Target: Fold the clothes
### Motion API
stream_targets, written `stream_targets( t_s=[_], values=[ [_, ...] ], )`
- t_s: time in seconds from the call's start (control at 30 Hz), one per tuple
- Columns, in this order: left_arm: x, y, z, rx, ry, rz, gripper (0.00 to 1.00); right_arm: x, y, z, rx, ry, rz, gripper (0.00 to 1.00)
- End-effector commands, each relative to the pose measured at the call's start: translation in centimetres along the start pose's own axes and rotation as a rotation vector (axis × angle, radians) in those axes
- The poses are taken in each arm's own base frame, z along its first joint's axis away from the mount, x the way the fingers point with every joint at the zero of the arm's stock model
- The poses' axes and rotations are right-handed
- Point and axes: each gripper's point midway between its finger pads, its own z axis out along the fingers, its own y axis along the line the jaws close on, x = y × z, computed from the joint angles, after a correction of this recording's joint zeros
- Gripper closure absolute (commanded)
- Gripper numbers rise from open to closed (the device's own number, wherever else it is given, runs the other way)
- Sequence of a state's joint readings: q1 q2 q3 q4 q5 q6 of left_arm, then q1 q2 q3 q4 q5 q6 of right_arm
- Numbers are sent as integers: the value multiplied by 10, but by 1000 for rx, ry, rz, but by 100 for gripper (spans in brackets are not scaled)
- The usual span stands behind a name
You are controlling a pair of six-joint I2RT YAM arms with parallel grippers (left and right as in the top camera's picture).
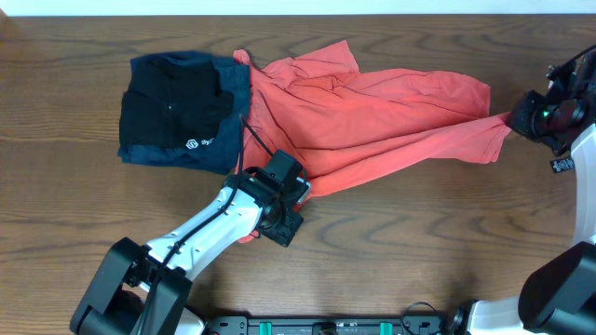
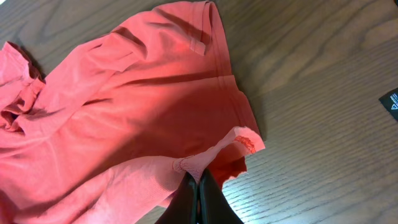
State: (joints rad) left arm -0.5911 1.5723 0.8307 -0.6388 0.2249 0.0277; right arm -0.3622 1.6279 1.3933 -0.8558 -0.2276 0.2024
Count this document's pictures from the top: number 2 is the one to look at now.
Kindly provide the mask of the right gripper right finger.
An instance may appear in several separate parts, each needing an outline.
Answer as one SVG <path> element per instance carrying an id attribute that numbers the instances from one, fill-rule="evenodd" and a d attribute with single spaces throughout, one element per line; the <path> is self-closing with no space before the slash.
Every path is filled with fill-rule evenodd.
<path id="1" fill-rule="evenodd" d="M 200 204 L 199 223 L 243 224 L 224 197 L 215 178 L 208 169 L 203 171 L 198 184 Z"/>

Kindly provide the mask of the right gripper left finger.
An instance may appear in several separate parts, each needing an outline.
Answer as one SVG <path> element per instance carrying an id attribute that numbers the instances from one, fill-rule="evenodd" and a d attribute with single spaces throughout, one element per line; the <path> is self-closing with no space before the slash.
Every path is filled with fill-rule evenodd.
<path id="1" fill-rule="evenodd" d="M 186 172 L 174 197 L 155 224 L 197 224 L 198 186 Z"/>

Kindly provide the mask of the red t-shirt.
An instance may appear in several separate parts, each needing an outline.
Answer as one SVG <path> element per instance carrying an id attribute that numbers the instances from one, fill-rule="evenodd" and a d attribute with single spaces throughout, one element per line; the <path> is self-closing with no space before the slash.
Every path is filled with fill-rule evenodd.
<path id="1" fill-rule="evenodd" d="M 263 148 L 211 1 L 140 12 L 45 78 L 1 49 L 2 223 L 135 223 L 186 173 L 223 185 Z"/>

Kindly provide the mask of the black patterned garment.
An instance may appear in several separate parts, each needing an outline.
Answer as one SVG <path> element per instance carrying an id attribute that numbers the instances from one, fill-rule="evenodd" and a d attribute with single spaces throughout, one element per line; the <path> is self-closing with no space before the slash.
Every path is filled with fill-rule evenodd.
<path id="1" fill-rule="evenodd" d="M 379 98 L 379 102 L 398 121 L 398 88 L 395 88 Z"/>

